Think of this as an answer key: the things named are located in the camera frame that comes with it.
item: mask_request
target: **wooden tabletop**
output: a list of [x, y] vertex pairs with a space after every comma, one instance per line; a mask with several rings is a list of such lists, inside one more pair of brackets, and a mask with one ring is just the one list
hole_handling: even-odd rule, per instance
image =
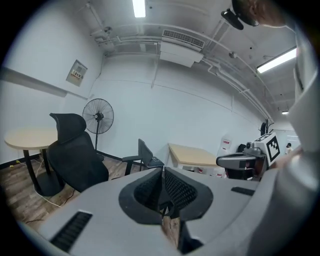
[[56, 128], [20, 128], [4, 136], [5, 143], [17, 150], [43, 150], [57, 139]]
[[180, 164], [216, 166], [216, 156], [208, 151], [189, 146], [169, 143], [169, 149]]

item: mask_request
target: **ceiling light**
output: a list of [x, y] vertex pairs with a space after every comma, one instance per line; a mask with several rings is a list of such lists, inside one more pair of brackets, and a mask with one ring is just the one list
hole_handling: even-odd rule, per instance
[[297, 55], [297, 48], [294, 48], [286, 53], [281, 54], [280, 56], [266, 62], [265, 64], [262, 64], [258, 66], [256, 69], [259, 71], [259, 73], [263, 73], [265, 71], [268, 71], [282, 63], [285, 63], [293, 58], [295, 58]]
[[134, 17], [144, 18], [146, 17], [145, 0], [132, 0]]

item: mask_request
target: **air conditioner vent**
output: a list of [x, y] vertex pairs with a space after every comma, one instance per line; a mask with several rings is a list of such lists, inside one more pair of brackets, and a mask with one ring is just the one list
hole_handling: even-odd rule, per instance
[[205, 45], [205, 42], [202, 40], [199, 40], [198, 38], [192, 37], [192, 36], [184, 34], [184, 33], [172, 31], [172, 30], [167, 30], [167, 29], [163, 30], [162, 36], [167, 37], [167, 38], [180, 40], [185, 43], [191, 44], [193, 46], [200, 47], [201, 49], [203, 49], [203, 47]]

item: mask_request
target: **wooden desk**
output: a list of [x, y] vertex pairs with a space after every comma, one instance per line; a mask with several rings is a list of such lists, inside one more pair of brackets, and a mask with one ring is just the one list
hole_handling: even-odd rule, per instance
[[[56, 128], [21, 128], [8, 132], [5, 137], [5, 143], [14, 149], [23, 150], [25, 164], [28, 168], [31, 180], [36, 192], [42, 196], [50, 197], [59, 193], [65, 186], [64, 181], [50, 171], [47, 148], [58, 139]], [[46, 172], [36, 177], [29, 150], [41, 150]]]
[[189, 146], [168, 143], [169, 156], [167, 166], [182, 169], [183, 166], [212, 168], [217, 166], [216, 156], [208, 151]]

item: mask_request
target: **standing fan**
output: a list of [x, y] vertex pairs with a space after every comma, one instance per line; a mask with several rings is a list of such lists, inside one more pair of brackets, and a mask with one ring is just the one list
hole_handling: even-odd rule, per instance
[[95, 134], [95, 151], [97, 151], [98, 135], [110, 129], [114, 122], [114, 110], [112, 106], [102, 98], [89, 101], [82, 112], [89, 132]]

